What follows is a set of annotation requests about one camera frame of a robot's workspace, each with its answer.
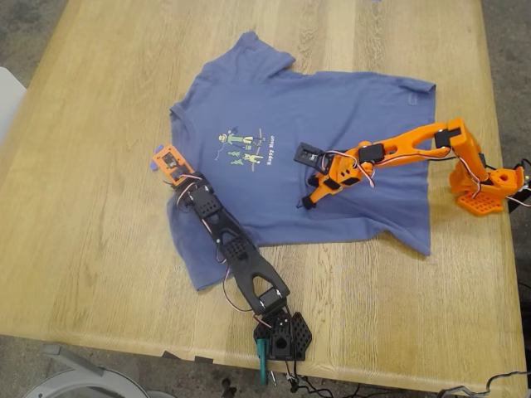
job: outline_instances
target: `wooden table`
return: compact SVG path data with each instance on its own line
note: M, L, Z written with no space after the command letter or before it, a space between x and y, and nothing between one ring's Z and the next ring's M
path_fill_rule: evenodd
M479 0L71 0L0 149L0 333L258 367L255 321L192 288L148 167L169 106L249 29L305 73L436 82L436 117L462 116L501 165ZM451 168L430 166L427 258L385 234L263 249L314 334L301 374L481 391L525 368L508 216L456 206Z

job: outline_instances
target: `floor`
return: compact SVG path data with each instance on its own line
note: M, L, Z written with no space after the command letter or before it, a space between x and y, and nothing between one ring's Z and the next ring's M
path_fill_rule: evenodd
M28 86L42 52L56 25L66 0L0 0L0 66L7 67ZM504 165L512 167L522 157L531 158L531 2L529 0L483 0L485 26L490 49L499 132ZM521 282L531 285L531 211L519 208L511 215L514 256ZM531 289L520 287L522 299L531 299ZM59 371L61 367L39 354L41 342L0 336L0 398L23 396L31 386ZM222 380L229 377L236 396L291 396L287 381L277 374L277 387L263 387L258 373L247 369L196 362L145 357L72 347L100 364L137 379L150 390L161 390L178 398L220 396ZM355 384L311 379L326 386L336 396L352 394ZM364 396L382 392L363 386ZM298 392L294 396L308 396ZM420 391L401 391L382 397L432 397Z

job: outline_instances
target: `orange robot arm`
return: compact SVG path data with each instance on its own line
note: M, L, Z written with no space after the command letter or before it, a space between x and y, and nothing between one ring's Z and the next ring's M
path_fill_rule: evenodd
M435 140L435 148L417 147L427 139ZM501 211L505 197L513 195L523 186L524 169L518 165L515 169L488 171L480 151L480 145L461 118L421 126L376 143L362 141L345 152L320 151L302 143L297 149L295 161L319 170L308 180L315 189L303 198L303 206L311 209L326 195L341 192L363 177L374 187L372 176L378 167L439 160L453 152L458 162L450 175L450 185L452 192L461 192L457 203L477 216Z

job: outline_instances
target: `black cable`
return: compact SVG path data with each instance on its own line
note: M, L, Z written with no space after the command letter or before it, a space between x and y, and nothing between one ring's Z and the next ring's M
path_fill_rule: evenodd
M524 282L518 282L519 285L521 286L524 286L525 288L528 288L529 290L531 290L531 286L529 286L528 284L525 284Z
M322 396L323 398L334 398L334 394L332 394L332 391L330 391L328 388L319 388L319 389L316 389L316 388L314 387L314 385L313 385L312 383L309 382L308 377L306 377L306 376L301 376L300 379L301 379L303 382L307 383L308 386L310 386L311 388L314 389L312 392L310 392L310 394L317 393L317 395ZM323 395L321 395L321 394L320 394L321 391L326 391L326 392L328 392L328 393L329 393L329 396L323 396Z
M359 388L361 386L362 386L362 383L358 383L358 388L356 388L356 391L353 394L351 394L350 396L344 396L343 398L354 398L358 394Z
M403 390L399 390L399 391L383 391L383 392L375 392L373 394L369 394L368 396L359 396L361 398L368 398L369 396L383 396L385 394L402 394L404 391Z
M427 160L430 162L444 162L446 160L451 160L451 159L457 159L457 156L450 156L449 158L444 158L444 159L427 159Z
M499 375L492 376L487 381L485 391L483 392L473 392L469 390L468 388L466 388L465 386L457 386L457 387L452 387L446 390L440 390L439 394L437 394L437 398L442 398L446 394L456 394L458 392L464 392L468 396L477 397L477 398L484 397L490 394L490 383L492 383L494 380L499 379L501 377L511 377L514 375L529 375L529 374L531 374L531 371L510 371L509 373L500 373Z
M531 166L531 162L529 161L529 159L523 158L522 160L520 160L520 164L523 168L525 168L524 163L527 163L529 166Z

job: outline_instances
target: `blue t-shirt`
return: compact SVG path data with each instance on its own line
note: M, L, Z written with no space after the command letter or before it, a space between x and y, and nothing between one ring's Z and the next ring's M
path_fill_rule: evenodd
M173 145L212 184L257 245L364 240L382 231L430 252L427 162L379 168L307 211L300 199L314 171L293 160L300 142L321 149L377 141L433 122L432 83L372 72L289 70L295 58L241 35L208 62L170 112ZM168 203L173 241L193 285L216 283L225 266L191 211Z

